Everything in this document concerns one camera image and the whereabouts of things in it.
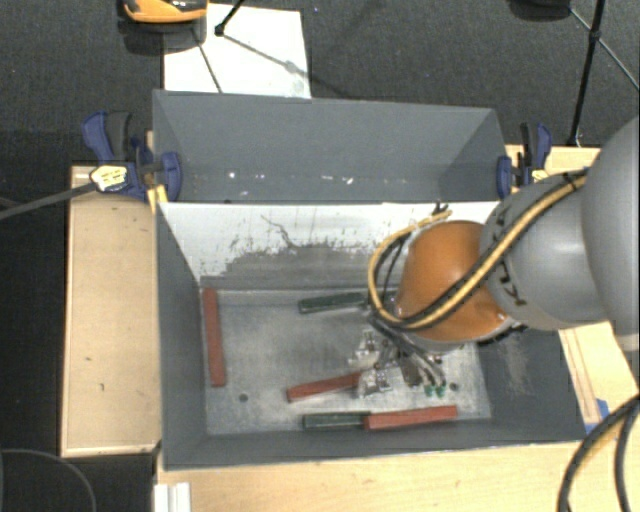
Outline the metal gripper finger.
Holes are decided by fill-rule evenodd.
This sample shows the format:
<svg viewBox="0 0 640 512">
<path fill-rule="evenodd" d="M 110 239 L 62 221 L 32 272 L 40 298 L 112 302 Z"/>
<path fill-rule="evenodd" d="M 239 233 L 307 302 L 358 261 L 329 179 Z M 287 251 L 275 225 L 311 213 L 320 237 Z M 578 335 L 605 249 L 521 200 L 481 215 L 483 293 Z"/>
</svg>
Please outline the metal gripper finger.
<svg viewBox="0 0 640 512">
<path fill-rule="evenodd" d="M 347 359 L 353 369 L 373 367 L 380 357 L 380 344 L 373 330 L 364 330 L 357 347 Z"/>
<path fill-rule="evenodd" d="M 374 394 L 387 393 L 392 390 L 388 372 L 372 368 L 360 374 L 356 383 L 355 395 L 364 399 Z"/>
</svg>

